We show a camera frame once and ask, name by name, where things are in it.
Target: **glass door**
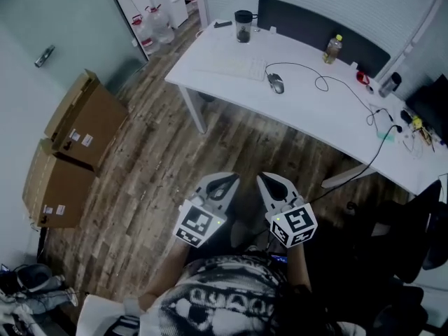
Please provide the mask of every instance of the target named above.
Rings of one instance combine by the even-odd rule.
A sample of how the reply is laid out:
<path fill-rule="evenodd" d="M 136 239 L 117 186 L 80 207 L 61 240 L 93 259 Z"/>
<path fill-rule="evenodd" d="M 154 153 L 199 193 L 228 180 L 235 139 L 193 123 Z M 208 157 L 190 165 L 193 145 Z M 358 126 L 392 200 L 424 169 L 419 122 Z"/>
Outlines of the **glass door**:
<path fill-rule="evenodd" d="M 114 0 L 0 0 L 0 24 L 65 90 L 89 69 L 116 92 L 147 61 Z"/>

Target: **desk leg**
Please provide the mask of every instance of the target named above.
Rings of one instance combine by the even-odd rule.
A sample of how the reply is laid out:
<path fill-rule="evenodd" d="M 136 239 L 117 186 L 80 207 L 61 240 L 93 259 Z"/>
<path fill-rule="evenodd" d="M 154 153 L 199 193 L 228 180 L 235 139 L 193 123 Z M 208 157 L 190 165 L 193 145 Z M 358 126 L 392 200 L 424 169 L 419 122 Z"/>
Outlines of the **desk leg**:
<path fill-rule="evenodd" d="M 200 97 L 198 93 L 183 86 L 179 86 L 179 90 L 181 91 L 182 97 L 187 104 L 188 110 L 190 111 L 199 132 L 207 132 L 207 125 L 205 124 L 201 113 Z"/>
<path fill-rule="evenodd" d="M 365 169 L 365 165 L 358 165 L 357 167 L 350 169 L 349 171 L 345 171 L 344 173 L 338 174 L 336 176 L 332 176 L 324 180 L 321 184 L 322 188 L 334 188 L 336 186 L 340 186 L 341 184 L 347 182 L 350 178 L 353 178 L 355 175 L 361 173 Z M 369 174 L 373 174 L 375 171 L 371 168 L 366 169 L 365 172 L 357 176 L 355 179 L 362 178 L 364 176 L 368 176 Z"/>

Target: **water bottle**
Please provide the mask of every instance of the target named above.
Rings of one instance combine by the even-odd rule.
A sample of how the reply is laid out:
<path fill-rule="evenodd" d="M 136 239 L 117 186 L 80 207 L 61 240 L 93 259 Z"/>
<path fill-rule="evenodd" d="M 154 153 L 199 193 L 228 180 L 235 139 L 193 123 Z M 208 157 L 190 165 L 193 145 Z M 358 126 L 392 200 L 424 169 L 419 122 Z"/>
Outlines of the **water bottle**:
<path fill-rule="evenodd" d="M 150 55 L 159 50 L 160 45 L 157 40 L 153 38 L 153 30 L 151 29 L 151 25 L 148 24 L 147 20 L 143 19 L 143 16 L 135 15 L 132 18 L 132 26 L 137 38 L 140 40 L 140 43 L 145 50 L 145 53 Z"/>
<path fill-rule="evenodd" d="M 392 76 L 390 76 L 386 81 L 384 81 L 383 85 L 378 90 L 378 95 L 383 98 L 386 98 L 389 93 L 395 92 L 397 88 L 400 87 L 401 84 L 401 76 L 399 73 L 394 72 Z"/>
<path fill-rule="evenodd" d="M 160 43 L 170 43 L 174 40 L 174 31 L 169 24 L 169 18 L 163 11 L 160 10 L 160 5 L 157 8 L 150 8 L 149 19 L 154 28 L 154 34 Z"/>
<path fill-rule="evenodd" d="M 332 64 L 342 49 L 342 36 L 336 35 L 328 43 L 327 50 L 323 53 L 323 61 L 326 64 Z"/>

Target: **phone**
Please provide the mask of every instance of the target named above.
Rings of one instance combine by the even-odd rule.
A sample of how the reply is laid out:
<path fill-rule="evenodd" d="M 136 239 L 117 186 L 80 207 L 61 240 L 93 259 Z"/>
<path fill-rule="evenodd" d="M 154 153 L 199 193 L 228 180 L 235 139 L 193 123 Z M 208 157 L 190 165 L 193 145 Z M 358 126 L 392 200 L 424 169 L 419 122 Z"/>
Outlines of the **phone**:
<path fill-rule="evenodd" d="M 279 261 L 280 263 L 284 263 L 287 264 L 288 263 L 288 257 L 286 256 L 286 254 L 274 254 L 274 253 L 269 253 L 269 256 L 271 258 L 273 258 L 274 260 Z"/>

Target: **computer mouse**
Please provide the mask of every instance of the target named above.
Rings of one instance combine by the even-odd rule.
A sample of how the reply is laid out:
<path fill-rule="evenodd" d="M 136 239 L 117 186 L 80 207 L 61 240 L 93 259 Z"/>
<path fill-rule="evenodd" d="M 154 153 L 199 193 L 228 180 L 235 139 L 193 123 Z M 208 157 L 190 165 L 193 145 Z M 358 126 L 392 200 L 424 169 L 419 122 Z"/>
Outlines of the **computer mouse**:
<path fill-rule="evenodd" d="M 270 73 L 267 75 L 267 80 L 271 85 L 271 88 L 275 91 L 275 93 L 281 94 L 285 92 L 285 86 L 283 84 L 283 80 L 276 73 Z"/>

